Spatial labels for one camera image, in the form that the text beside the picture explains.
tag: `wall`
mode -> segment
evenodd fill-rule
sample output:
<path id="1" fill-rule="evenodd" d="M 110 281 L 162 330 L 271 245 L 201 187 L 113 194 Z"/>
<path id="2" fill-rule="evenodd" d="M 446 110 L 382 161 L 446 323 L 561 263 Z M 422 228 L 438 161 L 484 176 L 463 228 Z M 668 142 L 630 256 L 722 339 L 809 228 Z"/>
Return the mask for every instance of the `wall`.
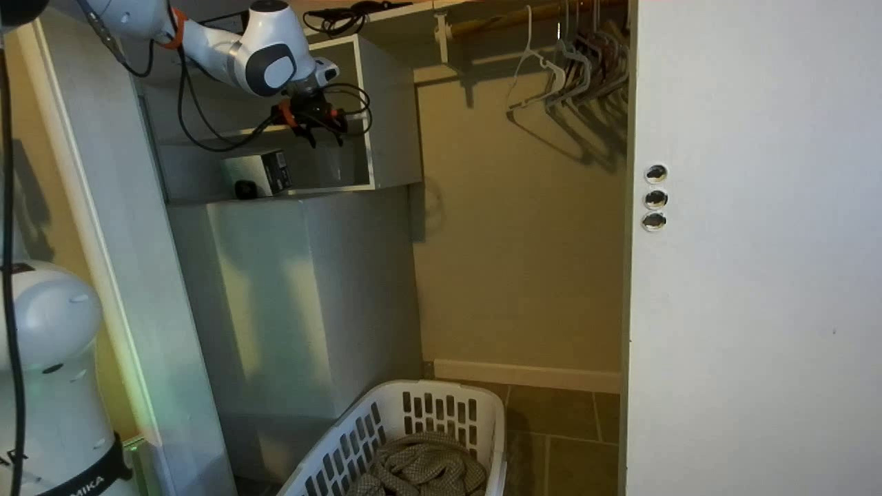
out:
<path id="1" fill-rule="evenodd" d="M 14 137 L 20 169 L 20 202 L 16 220 L 25 255 L 30 260 L 52 263 L 84 281 L 92 281 L 84 244 L 63 194 L 52 146 L 43 114 L 37 114 L 33 81 L 29 78 L 20 51 L 9 51 L 12 91 L 14 91 Z M 96 336 L 96 383 L 110 416 L 110 424 L 121 438 L 138 435 L 129 396 L 124 391 L 116 356 L 110 351 L 106 329 Z"/>
<path id="2" fill-rule="evenodd" d="M 285 482 L 369 387 L 419 377 L 402 187 L 168 219 L 238 478 Z"/>
<path id="3" fill-rule="evenodd" d="M 52 9 L 12 33 L 33 78 L 107 336 L 162 494 L 235 494 L 138 95 Z"/>
<path id="4" fill-rule="evenodd" d="M 424 187 L 417 275 L 438 374 L 619 390 L 625 102 L 550 115 L 524 27 L 417 73 Z"/>

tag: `white laundry basket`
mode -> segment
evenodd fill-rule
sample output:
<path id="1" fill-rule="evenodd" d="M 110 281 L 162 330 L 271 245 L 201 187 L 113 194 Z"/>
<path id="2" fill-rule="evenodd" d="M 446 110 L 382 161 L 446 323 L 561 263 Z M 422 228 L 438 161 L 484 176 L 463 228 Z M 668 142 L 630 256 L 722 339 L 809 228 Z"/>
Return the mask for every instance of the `white laundry basket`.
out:
<path id="1" fill-rule="evenodd" d="M 417 434 L 457 438 L 485 469 L 485 496 L 506 494 L 506 405 L 497 394 L 442 380 L 369 390 L 304 457 L 280 496 L 344 496 L 387 441 Z"/>

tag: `wire hanger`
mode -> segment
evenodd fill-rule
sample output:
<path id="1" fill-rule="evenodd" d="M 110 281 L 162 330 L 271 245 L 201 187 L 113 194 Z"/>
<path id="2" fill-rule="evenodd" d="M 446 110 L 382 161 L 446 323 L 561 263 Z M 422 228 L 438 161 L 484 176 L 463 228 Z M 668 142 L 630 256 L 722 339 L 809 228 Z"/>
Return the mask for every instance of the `wire hanger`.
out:
<path id="1" fill-rule="evenodd" d="M 597 35 L 603 38 L 606 48 L 606 69 L 603 81 L 590 91 L 592 100 L 613 95 L 630 81 L 630 42 L 616 23 L 603 23 Z"/>
<path id="2" fill-rule="evenodd" d="M 557 51 L 565 60 L 570 60 L 570 78 L 568 85 L 557 95 L 550 95 L 546 102 L 574 102 L 592 85 L 597 60 L 588 59 L 576 38 L 579 38 L 579 7 L 574 12 L 576 23 L 570 19 L 570 0 L 565 0 L 563 24 L 557 24 Z"/>
<path id="3" fill-rule="evenodd" d="M 512 74 L 512 85 L 507 88 L 507 102 L 511 102 L 511 97 L 512 97 L 515 85 L 519 85 L 519 78 L 522 78 L 522 73 L 524 73 L 524 64 L 526 64 L 530 59 L 536 59 L 536 60 L 541 64 L 541 69 L 546 69 L 546 73 L 551 74 L 551 85 L 550 85 L 543 95 L 537 95 L 537 97 L 530 97 L 530 100 L 522 100 L 522 102 L 511 104 L 511 114 L 519 110 L 519 108 L 526 108 L 526 104 L 533 104 L 533 102 L 541 102 L 541 100 L 546 100 L 550 95 L 561 95 L 561 91 L 565 88 L 565 81 L 568 81 L 568 74 L 565 74 L 563 66 L 557 66 L 555 60 L 543 59 L 543 56 L 533 48 L 533 7 L 524 7 L 524 9 L 526 9 L 526 44 L 524 44 L 524 52 L 522 52 L 522 59 L 519 59 L 519 66 L 515 66 L 515 74 Z"/>

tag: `cable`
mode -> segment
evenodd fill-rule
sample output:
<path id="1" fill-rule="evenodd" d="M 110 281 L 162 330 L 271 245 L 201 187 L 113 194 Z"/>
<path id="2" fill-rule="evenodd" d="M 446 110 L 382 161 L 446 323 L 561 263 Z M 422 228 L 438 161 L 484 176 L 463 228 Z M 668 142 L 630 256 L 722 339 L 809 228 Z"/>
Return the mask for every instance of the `cable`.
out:
<path id="1" fill-rule="evenodd" d="M 198 19 L 198 24 L 219 24 L 219 23 L 226 23 L 226 19 L 235 19 L 235 18 L 244 19 L 244 18 L 248 18 L 248 12 L 230 12 L 230 15 L 208 18 L 208 19 Z"/>
<path id="2" fill-rule="evenodd" d="M 364 115 L 364 126 L 361 136 L 369 133 L 372 126 L 372 110 L 369 110 L 369 95 L 353 84 L 332 84 L 322 88 L 322 95 L 328 97 L 347 97 L 355 100 L 360 108 L 342 108 L 344 115 Z"/>
<path id="3" fill-rule="evenodd" d="M 184 51 L 180 51 L 180 64 L 183 64 L 183 74 L 180 74 L 180 85 L 176 85 L 176 121 L 183 126 L 183 133 L 187 136 L 187 142 L 198 150 L 208 150 L 208 151 L 235 151 L 235 150 L 244 150 L 247 143 L 256 142 L 271 125 L 273 118 L 267 115 L 266 121 L 260 121 L 244 142 L 230 142 L 226 136 L 220 136 L 212 121 L 204 115 L 201 110 L 201 102 L 198 102 L 198 95 L 194 88 L 194 81 L 190 81 L 190 69 L 187 69 L 187 56 Z M 204 142 L 198 142 L 190 126 L 187 126 L 187 118 L 184 118 L 184 95 L 190 95 L 194 100 L 194 108 L 201 118 L 201 125 L 219 137 L 224 142 L 224 146 L 209 146 Z"/>
<path id="4" fill-rule="evenodd" d="M 360 0 L 351 9 L 304 12 L 304 24 L 322 35 L 360 33 L 369 15 L 399 9 L 399 7 L 410 7 L 410 2 Z"/>
<path id="5" fill-rule="evenodd" d="M 154 42 L 147 48 L 147 66 L 136 69 L 128 59 L 128 52 L 118 48 L 113 33 L 107 31 L 106 19 L 88 7 L 88 0 L 78 0 L 84 18 L 88 19 L 92 31 L 99 35 L 99 42 L 107 48 L 107 52 L 116 59 L 118 66 L 124 66 L 133 78 L 149 78 L 154 69 Z"/>
<path id="6" fill-rule="evenodd" d="M 25 366 L 20 354 L 20 325 L 14 307 L 14 137 L 12 137 L 12 88 L 9 88 L 9 66 L 5 51 L 0 51 L 0 91 L 3 91 L 3 318 L 5 318 L 5 344 L 9 344 L 9 366 L 14 380 L 14 452 L 12 452 L 12 496 L 22 494 L 25 475 Z"/>

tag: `closet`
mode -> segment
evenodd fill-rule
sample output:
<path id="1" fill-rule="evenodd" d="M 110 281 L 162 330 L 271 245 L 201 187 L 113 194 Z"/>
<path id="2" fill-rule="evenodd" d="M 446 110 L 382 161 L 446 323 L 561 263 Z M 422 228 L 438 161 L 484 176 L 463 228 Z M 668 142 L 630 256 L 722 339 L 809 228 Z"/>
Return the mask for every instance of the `closet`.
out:
<path id="1" fill-rule="evenodd" d="M 424 169 L 406 187 L 409 234 L 433 372 L 623 387 L 634 496 L 878 494 L 879 7 L 603 2 L 631 18 L 625 110 L 579 115 L 524 104 L 555 84 L 551 52 L 530 51 L 555 51 L 561 12 L 437 7 L 364 33 L 415 66 Z M 58 24 L 43 114 L 62 110 L 52 136 L 138 424 L 167 489 L 226 494 L 149 126 L 133 91 L 96 104 L 118 81 L 78 85 L 63 60 L 99 48 Z"/>
<path id="2" fill-rule="evenodd" d="M 142 84 L 241 478 L 285 480 L 383 377 L 619 391 L 625 31 L 623 2 L 417 2 L 311 35 L 369 97 L 342 143 L 271 126 L 204 151 L 173 73 Z M 198 74 L 194 95 L 226 137 L 267 114 Z M 273 150 L 285 198 L 238 202 L 230 161 Z"/>

